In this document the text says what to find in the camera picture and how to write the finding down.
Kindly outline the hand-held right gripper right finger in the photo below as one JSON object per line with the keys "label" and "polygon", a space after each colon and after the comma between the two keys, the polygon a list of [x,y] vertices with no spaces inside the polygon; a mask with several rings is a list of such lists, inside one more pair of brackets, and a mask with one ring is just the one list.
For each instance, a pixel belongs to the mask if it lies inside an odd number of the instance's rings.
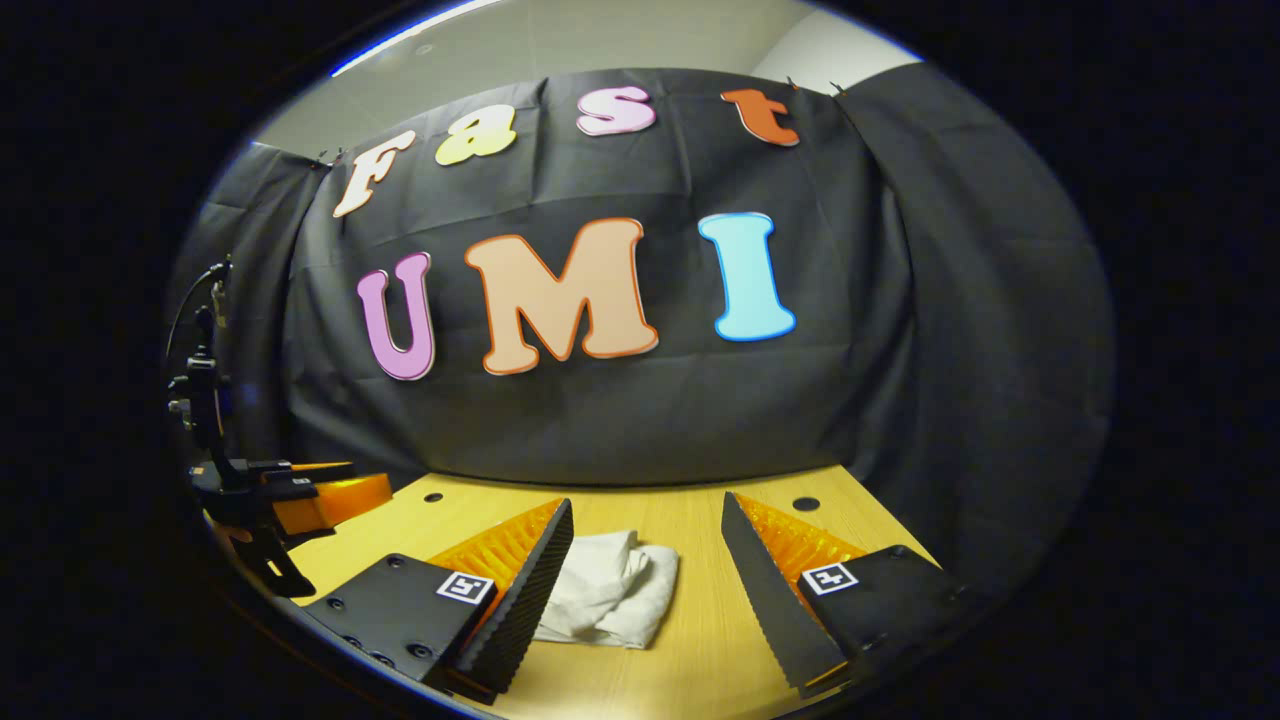
{"label": "hand-held right gripper right finger", "polygon": [[905,544],[867,551],[728,492],[721,533],[785,679],[869,685],[955,637],[963,583]]}

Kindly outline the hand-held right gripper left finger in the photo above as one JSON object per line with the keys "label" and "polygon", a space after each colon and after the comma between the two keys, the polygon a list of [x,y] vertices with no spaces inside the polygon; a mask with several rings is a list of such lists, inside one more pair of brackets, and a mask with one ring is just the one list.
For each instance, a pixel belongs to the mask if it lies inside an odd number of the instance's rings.
{"label": "hand-held right gripper left finger", "polygon": [[303,606],[392,671],[489,705],[509,689],[573,541],[559,497],[428,561],[388,553]]}

